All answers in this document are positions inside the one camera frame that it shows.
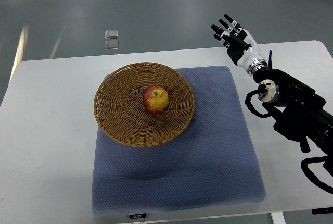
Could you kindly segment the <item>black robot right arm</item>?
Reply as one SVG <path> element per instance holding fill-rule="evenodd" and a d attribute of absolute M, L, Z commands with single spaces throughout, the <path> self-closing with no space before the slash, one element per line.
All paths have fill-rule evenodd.
<path fill-rule="evenodd" d="M 258 88 L 247 94 L 245 105 L 260 118 L 273 117 L 273 129 L 285 138 L 298 142 L 303 153 L 309 153 L 308 140 L 325 153 L 323 157 L 306 158 L 301 162 L 305 176 L 318 188 L 332 193 L 309 168 L 322 163 L 332 174 L 332 115 L 324 111 L 326 100 L 315 90 L 291 75 L 272 68 L 272 61 L 253 61 L 250 74 Z"/>

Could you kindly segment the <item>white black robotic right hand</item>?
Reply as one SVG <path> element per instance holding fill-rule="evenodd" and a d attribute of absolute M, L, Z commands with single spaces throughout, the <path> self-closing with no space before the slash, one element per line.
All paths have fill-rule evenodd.
<path fill-rule="evenodd" d="M 224 20 L 220 19 L 220 26 L 211 25 L 214 31 L 214 38 L 218 40 L 224 48 L 232 62 L 247 69 L 244 62 L 251 61 L 251 58 L 259 55 L 259 47 L 253 36 L 242 27 L 235 19 L 228 14 L 224 14 Z"/>

